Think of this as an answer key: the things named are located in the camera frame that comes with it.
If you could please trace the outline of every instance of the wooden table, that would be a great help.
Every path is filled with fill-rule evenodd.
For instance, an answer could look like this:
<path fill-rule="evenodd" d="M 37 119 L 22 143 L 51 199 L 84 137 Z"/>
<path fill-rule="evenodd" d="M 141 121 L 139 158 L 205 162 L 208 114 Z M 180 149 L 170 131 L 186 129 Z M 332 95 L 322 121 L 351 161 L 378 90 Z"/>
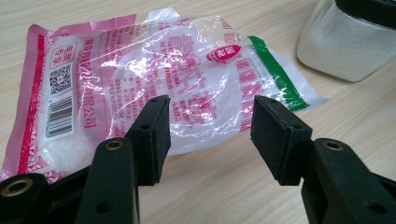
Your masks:
<path fill-rule="evenodd" d="M 396 179 L 396 61 L 358 83 L 299 62 L 297 41 L 317 1 L 22 1 L 0 2 L 0 165 L 20 90 L 26 33 L 32 23 L 60 26 L 173 7 L 181 15 L 219 14 L 241 36 L 256 35 L 289 58 L 330 101 L 297 115 L 313 139 L 348 143 L 373 172 Z M 140 188 L 143 223 L 306 223 L 301 187 L 280 187 L 249 139 L 170 157 L 155 187 Z"/>

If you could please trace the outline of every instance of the barcode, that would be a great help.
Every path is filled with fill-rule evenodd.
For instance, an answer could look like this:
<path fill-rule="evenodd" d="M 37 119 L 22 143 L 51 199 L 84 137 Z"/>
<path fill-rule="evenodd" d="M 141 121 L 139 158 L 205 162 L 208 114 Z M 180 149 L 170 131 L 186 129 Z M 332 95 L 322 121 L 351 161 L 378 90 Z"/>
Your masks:
<path fill-rule="evenodd" d="M 73 132 L 73 99 L 68 96 L 49 105 L 46 124 L 46 137 L 51 138 Z"/>

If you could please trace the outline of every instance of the plastic bag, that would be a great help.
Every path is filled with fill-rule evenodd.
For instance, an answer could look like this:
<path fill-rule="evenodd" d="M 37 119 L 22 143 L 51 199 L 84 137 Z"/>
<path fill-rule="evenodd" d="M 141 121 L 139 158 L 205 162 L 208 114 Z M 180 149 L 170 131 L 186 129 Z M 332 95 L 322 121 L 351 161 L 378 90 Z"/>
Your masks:
<path fill-rule="evenodd" d="M 30 28 L 26 59 L 37 60 L 25 60 L 21 84 L 29 108 L 20 97 L 2 178 L 35 172 L 51 183 L 90 165 L 96 146 L 124 136 L 158 95 L 171 97 L 169 155 L 214 147 L 248 130 L 256 94 L 292 110 L 325 101 L 259 38 L 238 39 L 219 16 L 166 12 L 157 13 L 166 19 L 151 15 L 140 24 L 129 16 L 54 33 Z M 30 80 L 33 87 L 24 89 Z"/>

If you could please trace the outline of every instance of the jar lid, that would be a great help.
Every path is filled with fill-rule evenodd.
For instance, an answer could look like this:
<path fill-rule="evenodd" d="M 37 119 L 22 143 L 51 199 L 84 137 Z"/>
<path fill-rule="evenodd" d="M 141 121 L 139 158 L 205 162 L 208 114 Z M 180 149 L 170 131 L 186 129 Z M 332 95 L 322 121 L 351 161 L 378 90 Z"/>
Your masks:
<path fill-rule="evenodd" d="M 396 29 L 396 0 L 335 0 L 351 17 Z"/>

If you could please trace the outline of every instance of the brass screw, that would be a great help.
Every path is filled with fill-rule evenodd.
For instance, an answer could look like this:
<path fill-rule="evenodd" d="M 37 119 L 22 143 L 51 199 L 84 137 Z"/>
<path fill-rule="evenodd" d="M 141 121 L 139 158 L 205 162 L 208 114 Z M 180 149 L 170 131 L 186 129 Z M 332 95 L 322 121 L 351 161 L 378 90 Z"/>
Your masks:
<path fill-rule="evenodd" d="M 341 151 L 344 149 L 344 147 L 341 144 L 338 144 L 336 142 L 326 141 L 323 144 L 325 147 L 331 150 Z"/>
<path fill-rule="evenodd" d="M 117 150 L 123 146 L 123 142 L 119 140 L 114 140 L 106 143 L 107 150 Z"/>
<path fill-rule="evenodd" d="M 1 190 L 3 197 L 14 197 L 24 193 L 30 187 L 33 186 L 33 180 L 30 178 L 23 178 L 9 183 L 5 188 Z"/>

